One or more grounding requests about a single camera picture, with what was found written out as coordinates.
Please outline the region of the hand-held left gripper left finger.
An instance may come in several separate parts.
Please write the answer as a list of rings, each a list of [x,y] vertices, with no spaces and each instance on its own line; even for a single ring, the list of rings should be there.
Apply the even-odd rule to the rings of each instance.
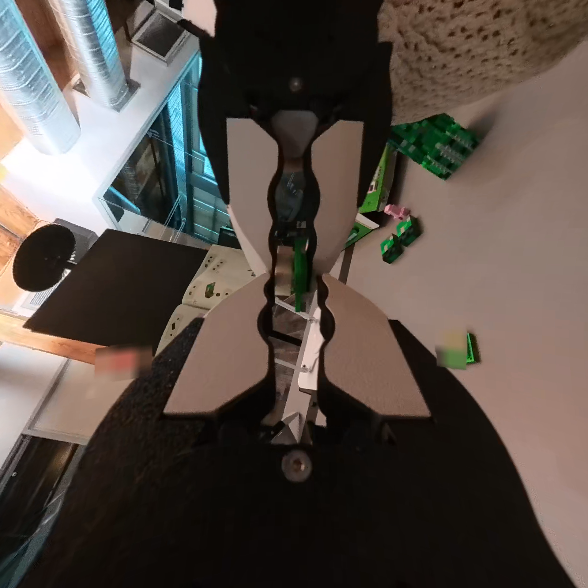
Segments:
[[[203,320],[165,405],[168,419],[257,429],[276,401],[275,357],[267,333],[274,278],[263,273]]]

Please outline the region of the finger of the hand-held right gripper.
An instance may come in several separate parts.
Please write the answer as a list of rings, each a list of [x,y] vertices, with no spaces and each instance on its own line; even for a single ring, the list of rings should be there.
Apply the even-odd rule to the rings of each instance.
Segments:
[[[254,274],[269,273],[273,219],[268,194],[277,172],[278,145],[251,119],[228,118],[226,133],[231,223]]]
[[[312,272],[330,272],[355,223],[363,134],[363,122],[337,121],[311,144],[319,190]]]

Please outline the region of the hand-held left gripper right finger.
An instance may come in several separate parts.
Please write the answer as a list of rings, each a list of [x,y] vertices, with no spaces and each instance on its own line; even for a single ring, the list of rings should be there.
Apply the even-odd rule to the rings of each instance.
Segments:
[[[398,426],[432,424],[386,314],[324,274],[318,279],[320,334],[318,408],[322,442],[393,442]]]

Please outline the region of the green lego box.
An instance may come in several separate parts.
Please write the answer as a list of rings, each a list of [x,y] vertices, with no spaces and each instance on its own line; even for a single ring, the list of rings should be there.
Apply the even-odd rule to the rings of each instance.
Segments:
[[[380,157],[376,172],[369,184],[364,201],[359,206],[355,221],[348,239],[343,245],[347,249],[370,232],[380,227],[385,216],[384,209],[388,204],[396,168],[396,150],[387,143]]]

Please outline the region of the dark green lego cube build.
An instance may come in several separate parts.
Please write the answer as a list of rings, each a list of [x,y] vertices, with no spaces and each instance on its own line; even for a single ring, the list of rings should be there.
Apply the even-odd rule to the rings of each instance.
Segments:
[[[403,245],[397,234],[391,234],[380,244],[382,260],[387,264],[392,264],[403,254]]]
[[[418,217],[408,215],[396,227],[398,239],[403,247],[408,247],[422,234]]]

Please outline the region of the lego instruction booklet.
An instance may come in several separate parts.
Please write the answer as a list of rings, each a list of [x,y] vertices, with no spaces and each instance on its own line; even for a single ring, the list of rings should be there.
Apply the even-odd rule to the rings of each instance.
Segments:
[[[204,318],[219,303],[256,277],[240,249],[213,245],[169,318],[159,341],[160,354],[196,318]]]

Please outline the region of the large green lego figure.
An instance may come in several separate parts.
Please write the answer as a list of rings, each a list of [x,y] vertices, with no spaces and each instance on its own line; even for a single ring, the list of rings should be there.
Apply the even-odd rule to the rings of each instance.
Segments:
[[[480,139],[443,113],[391,126],[388,143],[423,169],[447,180],[473,154]]]

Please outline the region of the white book stand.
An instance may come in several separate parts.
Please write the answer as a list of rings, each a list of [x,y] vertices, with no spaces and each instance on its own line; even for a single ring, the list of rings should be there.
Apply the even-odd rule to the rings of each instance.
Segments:
[[[313,298],[303,297],[302,309],[296,310],[295,296],[275,299],[270,341],[275,363],[281,374],[292,377],[291,385],[313,394],[318,384],[318,364],[323,337],[320,333],[320,309]]]

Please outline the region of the dark board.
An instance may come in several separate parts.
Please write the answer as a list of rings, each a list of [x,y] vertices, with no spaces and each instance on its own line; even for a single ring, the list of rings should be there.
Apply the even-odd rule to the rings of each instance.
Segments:
[[[156,351],[207,249],[106,230],[24,328]]]

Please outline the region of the silver ventilation duct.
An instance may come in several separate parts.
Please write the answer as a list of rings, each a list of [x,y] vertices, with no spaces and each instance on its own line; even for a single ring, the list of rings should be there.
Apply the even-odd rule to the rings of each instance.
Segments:
[[[49,1],[77,68],[73,89],[120,112],[134,90],[120,59],[105,1]]]
[[[71,150],[81,129],[15,1],[1,1],[1,98],[45,155]]]

